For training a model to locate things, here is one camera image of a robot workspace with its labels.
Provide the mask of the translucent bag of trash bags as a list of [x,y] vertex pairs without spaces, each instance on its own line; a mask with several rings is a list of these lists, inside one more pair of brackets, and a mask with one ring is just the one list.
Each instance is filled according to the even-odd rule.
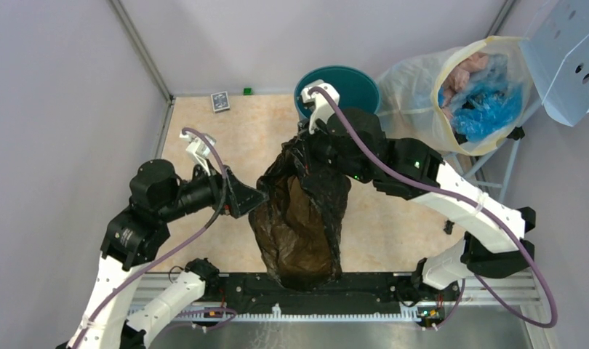
[[[468,156],[482,156],[497,148],[520,121],[533,85],[521,41],[515,36],[490,36],[465,47],[407,58],[387,69],[377,79],[381,96],[378,115],[387,135],[416,138],[437,151]],[[508,79],[524,85],[523,105],[517,119],[506,127],[481,142],[459,144],[438,105],[438,92],[452,69],[476,52],[508,56]]]

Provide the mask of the blue trash bag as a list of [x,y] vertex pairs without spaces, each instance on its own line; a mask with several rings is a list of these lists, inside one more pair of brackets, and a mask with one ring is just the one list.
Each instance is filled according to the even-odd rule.
[[459,144],[481,142],[521,112],[524,85],[508,79],[508,56],[488,56],[488,66],[472,73],[465,90],[449,104],[453,117],[447,120]]

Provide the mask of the blue playing card box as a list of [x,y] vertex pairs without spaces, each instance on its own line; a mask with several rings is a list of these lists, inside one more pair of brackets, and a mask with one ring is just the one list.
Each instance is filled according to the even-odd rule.
[[230,100],[227,91],[215,92],[210,95],[212,110],[214,113],[221,113],[231,109]]

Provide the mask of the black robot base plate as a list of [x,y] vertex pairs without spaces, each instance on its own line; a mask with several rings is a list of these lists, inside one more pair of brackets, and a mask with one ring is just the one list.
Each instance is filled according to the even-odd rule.
[[281,314],[289,316],[353,316],[397,314],[407,305],[437,298],[432,289],[415,288],[408,274],[344,273],[310,291],[296,291],[266,273],[229,273],[207,286],[201,300],[239,314],[269,314],[277,305]]

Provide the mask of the perforated light blue panel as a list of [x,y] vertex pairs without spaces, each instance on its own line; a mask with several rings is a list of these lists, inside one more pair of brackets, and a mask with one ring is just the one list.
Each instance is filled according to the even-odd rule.
[[589,0],[558,1],[520,47],[546,113],[576,126],[589,113]]

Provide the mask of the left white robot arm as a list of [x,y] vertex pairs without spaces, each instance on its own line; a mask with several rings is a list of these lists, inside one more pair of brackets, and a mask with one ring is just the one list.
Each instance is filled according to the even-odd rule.
[[240,182],[229,167],[222,173],[196,166],[182,180],[164,159],[145,162],[130,181],[128,206],[109,223],[100,247],[98,274],[75,334],[61,348],[149,348],[158,334],[196,300],[219,292],[219,270],[206,259],[188,263],[177,279],[141,310],[130,313],[140,279],[153,268],[168,223],[205,208],[240,218],[268,194]]

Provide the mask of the black trash bag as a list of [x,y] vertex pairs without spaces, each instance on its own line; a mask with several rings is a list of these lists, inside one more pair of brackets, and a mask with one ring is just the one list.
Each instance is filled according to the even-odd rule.
[[282,143],[256,182],[268,200],[248,216],[268,275],[282,287],[309,292],[339,278],[340,242],[351,181],[306,159],[301,137]]

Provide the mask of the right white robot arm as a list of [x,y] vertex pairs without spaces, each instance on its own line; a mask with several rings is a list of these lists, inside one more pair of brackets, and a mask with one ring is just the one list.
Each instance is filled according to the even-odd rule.
[[391,177],[369,159],[348,134],[337,115],[317,122],[310,133],[310,119],[299,121],[297,139],[302,143],[306,167],[325,165],[377,191],[430,208],[465,229],[454,246],[418,263],[412,277],[414,293],[433,299],[442,289],[468,276],[506,278],[529,267],[524,255],[535,247],[524,236],[535,227],[536,212],[511,209],[490,198],[443,160],[440,153],[413,139],[391,139],[378,117],[358,108],[344,114],[366,147],[394,172],[426,187],[417,188]]

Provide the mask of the teal plastic trash bin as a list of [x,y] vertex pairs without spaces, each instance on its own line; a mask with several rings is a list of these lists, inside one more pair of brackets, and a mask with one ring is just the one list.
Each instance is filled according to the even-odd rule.
[[323,80],[339,93],[341,108],[360,108],[368,113],[377,113],[381,106],[380,91],[376,82],[364,72],[344,66],[329,65],[306,73],[297,83],[294,91],[294,105],[300,120],[308,119],[312,111],[301,100],[304,87]]

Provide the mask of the pink trash bag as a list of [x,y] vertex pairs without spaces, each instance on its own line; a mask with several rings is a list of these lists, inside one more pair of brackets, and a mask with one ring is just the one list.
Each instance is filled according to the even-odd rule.
[[489,64],[489,56],[476,52],[459,63],[446,77],[438,93],[438,105],[448,120],[453,117],[450,102],[458,92],[463,92],[468,85],[470,75],[482,71]]

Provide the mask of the small black plastic clip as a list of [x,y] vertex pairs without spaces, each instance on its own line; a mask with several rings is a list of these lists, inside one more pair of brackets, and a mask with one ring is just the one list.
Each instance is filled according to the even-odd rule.
[[446,235],[452,235],[453,229],[454,222],[452,222],[451,220],[446,220],[444,223],[443,232],[445,232]]

